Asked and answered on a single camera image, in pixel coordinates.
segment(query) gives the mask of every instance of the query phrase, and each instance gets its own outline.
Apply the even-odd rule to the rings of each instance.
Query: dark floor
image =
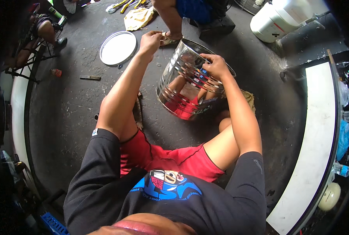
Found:
[[[40,65],[30,107],[30,145],[36,176],[47,193],[67,190],[78,171],[95,128],[94,115],[128,63],[122,69],[109,67],[99,58],[103,41],[112,33],[125,30],[124,14],[108,15],[114,1],[93,3],[66,24],[61,36],[69,40],[60,58]],[[237,82],[255,96],[256,116],[261,128],[268,212],[287,185],[300,151],[306,104],[295,85],[279,77],[283,60],[258,40],[250,30],[252,15],[237,7],[228,11],[236,24],[226,36],[207,42],[197,37],[197,29],[183,20],[187,39],[205,45],[223,56],[236,71]],[[133,34],[140,41],[149,30],[167,30],[160,17]],[[154,92],[174,47],[160,48],[150,63],[141,85],[144,132],[149,141],[163,148],[196,146],[218,132],[210,118],[189,122],[176,118],[161,107]],[[50,68],[62,70],[61,78],[49,74]],[[101,81],[80,80],[80,75],[98,75]],[[224,187],[231,171],[217,182]]]

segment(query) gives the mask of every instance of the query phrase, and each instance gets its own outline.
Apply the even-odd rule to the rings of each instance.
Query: red shorts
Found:
[[[121,177],[131,168],[147,171],[173,170],[195,176],[208,182],[219,178],[224,172],[208,157],[203,144],[198,147],[164,150],[150,144],[142,131],[138,130],[132,139],[121,143]]]

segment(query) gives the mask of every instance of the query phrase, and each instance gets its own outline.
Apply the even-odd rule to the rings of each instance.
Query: stainless steel pot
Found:
[[[202,69],[209,61],[201,53],[215,54],[196,42],[182,39],[156,87],[158,100],[165,109],[184,120],[194,120],[212,109],[224,93],[223,84]],[[228,68],[235,77],[233,69],[229,65]]]

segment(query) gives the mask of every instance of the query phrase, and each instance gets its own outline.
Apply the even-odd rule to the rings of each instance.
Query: hand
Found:
[[[210,60],[212,63],[204,63],[202,68],[204,68],[213,78],[222,80],[224,78],[232,77],[228,69],[227,64],[223,57],[216,54],[200,54],[205,59]]]
[[[142,35],[141,46],[138,53],[148,56],[150,58],[150,62],[153,59],[153,54],[160,46],[160,40],[163,39],[163,35],[161,33],[161,31],[149,31],[148,33]]]

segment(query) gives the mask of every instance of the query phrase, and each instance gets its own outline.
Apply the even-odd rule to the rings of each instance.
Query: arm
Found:
[[[200,55],[212,61],[212,64],[203,64],[203,68],[212,77],[223,83],[228,100],[233,135],[240,149],[240,156],[247,152],[262,154],[262,140],[257,119],[240,91],[236,80],[230,74],[224,59],[213,54]]]
[[[159,48],[161,38],[159,31],[150,31],[142,36],[138,53],[103,99],[96,128],[106,129],[120,138],[124,123],[133,110],[144,72]]]

